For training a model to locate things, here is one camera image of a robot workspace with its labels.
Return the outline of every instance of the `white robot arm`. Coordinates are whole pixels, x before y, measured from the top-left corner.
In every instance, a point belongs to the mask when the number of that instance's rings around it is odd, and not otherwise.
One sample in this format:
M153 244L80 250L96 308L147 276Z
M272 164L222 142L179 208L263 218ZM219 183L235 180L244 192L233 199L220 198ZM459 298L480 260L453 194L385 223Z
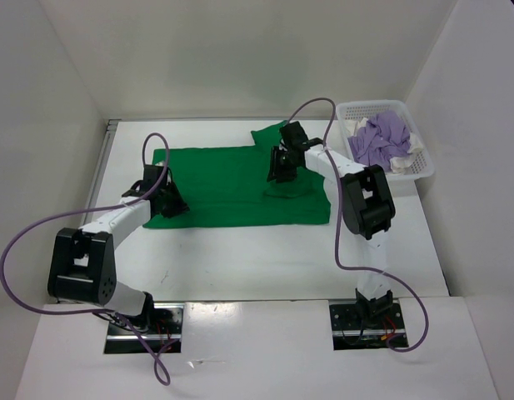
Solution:
M387 269L387 237L396 210L386 176L381 167L366 167L334 152L340 182L322 140L308 139L299 122L288 123L280 129L280 146L272 149L268 181L288 182L302 167L339 183L342 187L342 218L354 234L362 235L364 265ZM357 303L365 310L366 318L375 318L392 305L392 291L387 278L374 272L364 272L357 285Z
M162 166L144 166L143 179L132 185L120 204L79 229L64 228L55 239L49 294L80 303L91 303L132 318L147 326L154 306L149 293L133 289L116 278L114 251L126 237L156 214L174 217L188 210L169 173L148 198L138 200L161 177Z

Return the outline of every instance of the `green cloth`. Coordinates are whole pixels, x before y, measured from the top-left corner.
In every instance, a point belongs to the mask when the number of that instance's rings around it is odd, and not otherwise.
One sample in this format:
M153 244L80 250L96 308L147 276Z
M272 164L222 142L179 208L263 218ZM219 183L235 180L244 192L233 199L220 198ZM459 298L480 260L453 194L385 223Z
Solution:
M329 222L323 177L303 168L293 182L266 182L278 125L252 132L255 146L182 148L170 151L174 182L190 211L154 217L145 228L223 228ZM153 163L166 159L157 149Z

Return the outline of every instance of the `white wall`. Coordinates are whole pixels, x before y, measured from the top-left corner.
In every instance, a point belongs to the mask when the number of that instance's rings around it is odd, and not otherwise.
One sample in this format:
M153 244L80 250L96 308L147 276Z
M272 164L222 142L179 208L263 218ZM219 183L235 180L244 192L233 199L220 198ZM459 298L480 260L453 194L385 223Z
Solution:
M29 222L86 202L103 121L41 6L0 0L0 254ZM46 300L55 232L42 227L11 253L7 276L24 300ZM38 316L0 285L0 400L14 398Z
M514 7L459 0L407 99L436 165L418 182L452 291L514 399Z
M165 118L404 99L454 0L41 3L105 118Z

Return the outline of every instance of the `purple cloth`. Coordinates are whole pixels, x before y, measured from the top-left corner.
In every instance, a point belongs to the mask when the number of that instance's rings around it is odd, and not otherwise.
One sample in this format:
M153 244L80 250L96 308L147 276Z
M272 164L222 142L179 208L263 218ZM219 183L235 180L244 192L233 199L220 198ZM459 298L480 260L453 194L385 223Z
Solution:
M366 127L348 138L355 162L378 164L391 171L390 158L408 156L410 132L394 111L385 111L367 120Z

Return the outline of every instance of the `plastic laundry basket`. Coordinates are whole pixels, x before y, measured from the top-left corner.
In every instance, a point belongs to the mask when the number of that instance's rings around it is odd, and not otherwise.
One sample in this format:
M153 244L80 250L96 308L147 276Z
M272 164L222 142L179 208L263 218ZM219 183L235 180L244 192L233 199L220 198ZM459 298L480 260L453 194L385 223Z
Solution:
M375 114L382 113L386 110L393 110L405 122L410 132L415 133L425 146L425 141L417 130L416 124L412 120L408 108L404 102L397 100L373 100L365 102L343 102L337 105L337 117L342 131L342 139L346 144L347 156L352 160L351 147L349 146L348 131L346 130L346 119L355 119L360 121L362 118L369 118ZM412 181L419 178L430 177L434 173L434 165L432 165L431 157L425 147L422 152L417 154L416 161L407 168L404 174L398 175L387 172L388 181Z

